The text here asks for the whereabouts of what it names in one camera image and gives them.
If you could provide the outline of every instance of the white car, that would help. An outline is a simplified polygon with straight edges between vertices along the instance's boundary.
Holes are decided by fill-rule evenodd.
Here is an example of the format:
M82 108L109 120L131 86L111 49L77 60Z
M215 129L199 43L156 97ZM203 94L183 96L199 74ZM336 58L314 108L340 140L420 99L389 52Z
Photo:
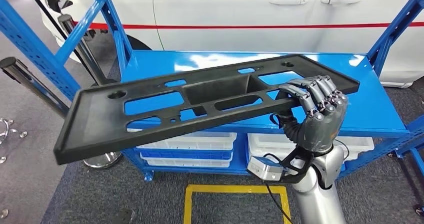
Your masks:
M53 18L75 21L93 1L42 0ZM135 49L348 53L366 53L407 1L112 0ZM101 14L90 27L107 29ZM424 76L423 27L421 14L392 46L380 77L386 86L406 88Z

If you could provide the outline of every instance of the car tire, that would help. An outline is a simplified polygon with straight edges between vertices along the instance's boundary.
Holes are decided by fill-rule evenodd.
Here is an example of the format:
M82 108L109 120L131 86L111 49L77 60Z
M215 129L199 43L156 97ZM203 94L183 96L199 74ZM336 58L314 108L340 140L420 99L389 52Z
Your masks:
M133 50L151 50L151 48L149 48L147 45L145 45L143 42L141 42L140 40L126 35L128 37L129 40L129 44L131 45Z

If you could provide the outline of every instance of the yellow tape square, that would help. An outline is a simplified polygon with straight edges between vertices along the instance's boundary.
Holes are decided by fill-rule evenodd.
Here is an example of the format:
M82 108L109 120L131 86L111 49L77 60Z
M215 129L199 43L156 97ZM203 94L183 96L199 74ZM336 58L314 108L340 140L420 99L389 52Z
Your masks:
M281 206L284 212L290 217L290 209L288 204L287 192L284 186L270 185L271 192L279 194L281 200ZM184 201L184 220L183 224L191 224L191 196L193 192L210 192L210 193L266 193L268 190L264 185L192 185L189 184L185 191ZM289 220L283 216L283 223L289 223Z

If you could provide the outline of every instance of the round hole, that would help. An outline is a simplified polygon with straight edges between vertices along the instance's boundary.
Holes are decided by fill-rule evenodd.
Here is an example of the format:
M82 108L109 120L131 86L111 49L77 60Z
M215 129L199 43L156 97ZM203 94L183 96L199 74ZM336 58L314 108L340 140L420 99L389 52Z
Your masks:
M126 91L118 90L108 95L109 99L119 99L124 97L127 94Z

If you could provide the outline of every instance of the black plastic tray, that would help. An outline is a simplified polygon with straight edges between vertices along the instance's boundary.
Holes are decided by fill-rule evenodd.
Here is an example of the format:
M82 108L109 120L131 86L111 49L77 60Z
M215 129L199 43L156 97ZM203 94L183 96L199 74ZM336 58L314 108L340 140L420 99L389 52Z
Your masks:
M241 74L240 69L254 72ZM195 71L92 87L77 92L54 147L58 164L119 151L223 124L253 118L300 105L295 99L274 100L259 76L293 71L303 77L329 75L345 94L358 91L359 82L302 55L213 67ZM167 87L165 83L185 80ZM126 115L127 101L179 92L183 103L145 113ZM197 118L181 120L180 111L192 109ZM128 123L158 117L158 126L127 132Z

